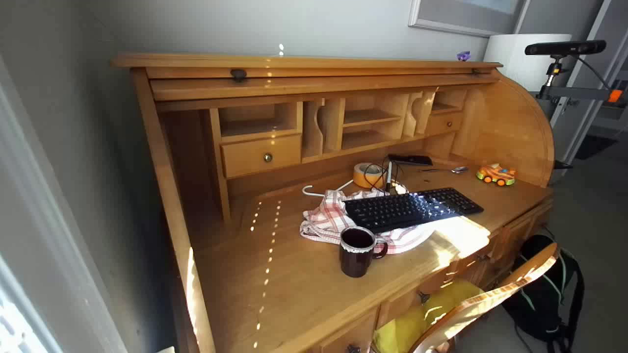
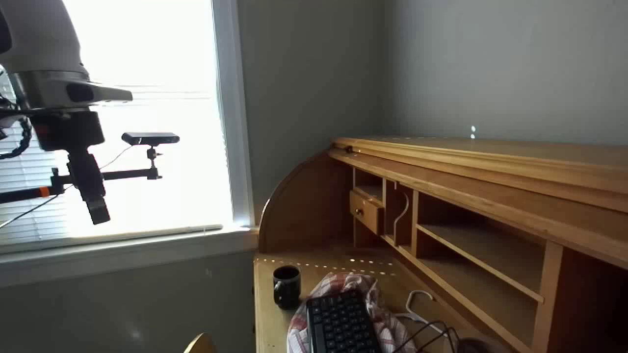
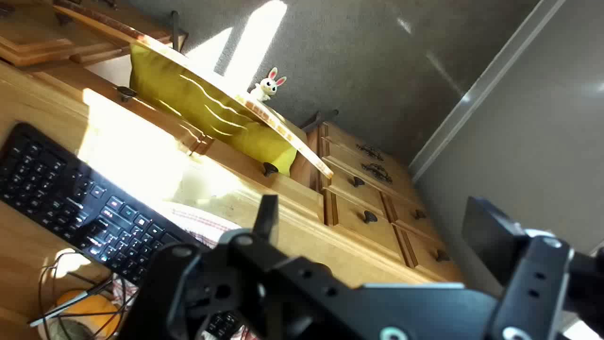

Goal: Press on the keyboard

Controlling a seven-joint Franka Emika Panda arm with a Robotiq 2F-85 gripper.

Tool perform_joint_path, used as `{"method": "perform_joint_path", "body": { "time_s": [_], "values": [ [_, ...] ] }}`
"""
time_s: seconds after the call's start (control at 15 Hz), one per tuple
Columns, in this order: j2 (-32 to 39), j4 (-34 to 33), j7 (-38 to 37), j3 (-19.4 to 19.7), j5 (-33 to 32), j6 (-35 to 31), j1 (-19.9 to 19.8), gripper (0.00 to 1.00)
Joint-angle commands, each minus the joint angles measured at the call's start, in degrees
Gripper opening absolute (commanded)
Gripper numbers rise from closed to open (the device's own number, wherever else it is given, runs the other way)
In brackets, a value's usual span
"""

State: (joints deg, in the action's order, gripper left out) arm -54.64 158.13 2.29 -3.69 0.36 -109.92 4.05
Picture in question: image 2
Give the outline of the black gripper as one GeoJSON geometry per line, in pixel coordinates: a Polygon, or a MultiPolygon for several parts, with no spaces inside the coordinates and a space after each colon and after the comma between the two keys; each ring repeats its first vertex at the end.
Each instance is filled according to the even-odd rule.
{"type": "Polygon", "coordinates": [[[92,224],[109,220],[104,183],[96,160],[86,152],[104,142],[96,113],[35,113],[31,126],[43,152],[76,150],[68,154],[68,173],[78,189],[92,224]]]}

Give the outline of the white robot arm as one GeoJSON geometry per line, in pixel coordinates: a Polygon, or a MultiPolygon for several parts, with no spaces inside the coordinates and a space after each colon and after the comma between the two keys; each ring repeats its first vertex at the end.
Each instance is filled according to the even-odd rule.
{"type": "Polygon", "coordinates": [[[129,91],[90,81],[62,0],[0,0],[0,65],[43,152],[64,150],[68,181],[94,224],[109,220],[104,179],[90,146],[104,142],[96,103],[127,103],[129,91]]]}

